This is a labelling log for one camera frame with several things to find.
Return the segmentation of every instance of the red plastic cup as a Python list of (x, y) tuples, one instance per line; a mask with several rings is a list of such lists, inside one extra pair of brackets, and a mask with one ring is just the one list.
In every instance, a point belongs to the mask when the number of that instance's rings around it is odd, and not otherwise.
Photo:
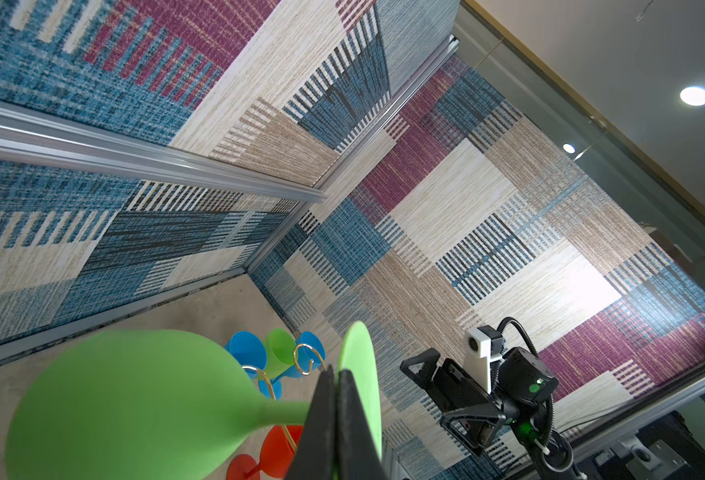
[[(302, 436), (302, 426), (288, 426), (289, 434), (294, 443), (299, 446)], [(227, 467), (226, 480), (259, 480), (259, 471), (265, 472), (273, 478), (283, 478), (289, 471), (291, 461), (294, 459), (294, 451), (286, 439), (281, 426), (274, 426), (267, 433), (267, 437), (262, 443), (259, 455), (259, 465), (250, 455), (239, 455), (232, 459)]]

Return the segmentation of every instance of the ceiling light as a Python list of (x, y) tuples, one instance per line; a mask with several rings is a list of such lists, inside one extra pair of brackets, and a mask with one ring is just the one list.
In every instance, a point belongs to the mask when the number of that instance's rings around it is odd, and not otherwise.
[(699, 107), (705, 104), (705, 89), (702, 87), (685, 87), (681, 90), (681, 100), (689, 105)]

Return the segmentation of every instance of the ceiling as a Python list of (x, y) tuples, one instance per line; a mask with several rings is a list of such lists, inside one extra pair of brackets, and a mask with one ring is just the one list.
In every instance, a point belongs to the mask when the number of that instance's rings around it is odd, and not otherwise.
[(705, 0), (477, 0), (705, 205)]

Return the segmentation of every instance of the black cable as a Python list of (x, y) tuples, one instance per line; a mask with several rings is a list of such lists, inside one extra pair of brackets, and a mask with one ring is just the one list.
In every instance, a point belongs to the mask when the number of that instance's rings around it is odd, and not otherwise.
[[(507, 325), (512, 325), (515, 327), (515, 329), (518, 331), (518, 333), (521, 334), (521, 337), (523, 338), (524, 343), (526, 344), (526, 347), (529, 348), (529, 351), (533, 356), (536, 358), (539, 358), (539, 353), (537, 352), (536, 348), (534, 347), (534, 343), (531, 341), (531, 338), (529, 334), (526, 332), (526, 329), (523, 328), (523, 326), (514, 318), (511, 316), (506, 316), (502, 321), (499, 323), (499, 326), (497, 327), (497, 331), (502, 333), (505, 331), (505, 327)], [(547, 399), (545, 402), (545, 427), (542, 428), (540, 434), (539, 434), (539, 443), (542, 446), (547, 446), (550, 443), (550, 437), (552, 436), (553, 432), (553, 423), (554, 423), (554, 410), (555, 408), (553, 407), (553, 400), (552, 400), (552, 395)], [(563, 463), (559, 466), (552, 466), (547, 462), (547, 458), (545, 458), (545, 451), (540, 448), (537, 450), (537, 453), (534, 455), (536, 458), (532, 458), (532, 461), (534, 460), (539, 460), (542, 465), (544, 465), (548, 470), (551, 470), (552, 472), (556, 473), (563, 473), (569, 470), (571, 466), (574, 464), (574, 453), (571, 450), (571, 445), (569, 444), (569, 441), (567, 441), (565, 438), (561, 437), (560, 434), (556, 432), (556, 435), (561, 438), (563, 443), (565, 444), (565, 449), (566, 449), (566, 458), (563, 461)]]
[[(568, 441), (566, 441), (566, 438), (563, 437), (559, 432), (555, 432), (555, 435), (560, 439), (560, 441), (558, 441), (558, 440), (556, 439), (556, 440), (555, 440), (555, 443), (562, 445), (562, 446), (566, 449), (567, 452), (571, 451), (571, 455), (573, 455), (574, 452), (573, 452), (573, 450), (571, 450), (571, 445), (569, 444)], [(518, 462), (520, 462), (520, 460), (523, 460), (523, 459), (525, 459), (525, 458), (531, 458), (531, 456), (528, 455), (528, 454), (526, 454), (526, 455), (522, 455), (522, 456), (517, 457), (515, 460), (513, 460), (512, 462), (510, 462), (510, 463), (505, 467), (505, 469), (502, 470), (499, 474), (500, 474), (500, 475), (504, 475), (505, 473), (509, 472)]]
[(497, 360), (496, 362), (492, 362), (492, 365), (489, 367), (489, 373), (491, 373), (491, 377), (492, 377), (492, 392), (494, 391), (494, 388), (496, 387), (497, 379), (499, 378), (499, 364), (500, 363), (501, 363), (501, 360)]
[(523, 328), (523, 326), (516, 319), (512, 318), (511, 316), (506, 316), (499, 323), (499, 326), (497, 327), (497, 331), (500, 333), (504, 333), (505, 327), (507, 325), (512, 325), (515, 327), (515, 329), (518, 331), (518, 333), (521, 334), (521, 337), (523, 337), (523, 341), (526, 344), (526, 348), (529, 349), (531, 354), (533, 354), (535, 357), (539, 358), (539, 353), (537, 353), (537, 349), (534, 347), (534, 343), (531, 341), (529, 334), (526, 332), (526, 329)]

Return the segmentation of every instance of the patterned carpet wall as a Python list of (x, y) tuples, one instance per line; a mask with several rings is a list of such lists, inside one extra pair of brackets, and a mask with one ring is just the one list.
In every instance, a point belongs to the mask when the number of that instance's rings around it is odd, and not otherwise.
[(0, 344), (242, 266), (296, 204), (0, 161)]
[(561, 380), (558, 429), (705, 360), (705, 293), (456, 57), (328, 192), (251, 276), (332, 358), (368, 325), (384, 436), (415, 478), (486, 480), (523, 454), (507, 431), (470, 457), (398, 370), (430, 346), (463, 358), (469, 327), (521, 321)]
[(459, 0), (0, 0), (0, 100), (314, 185)]

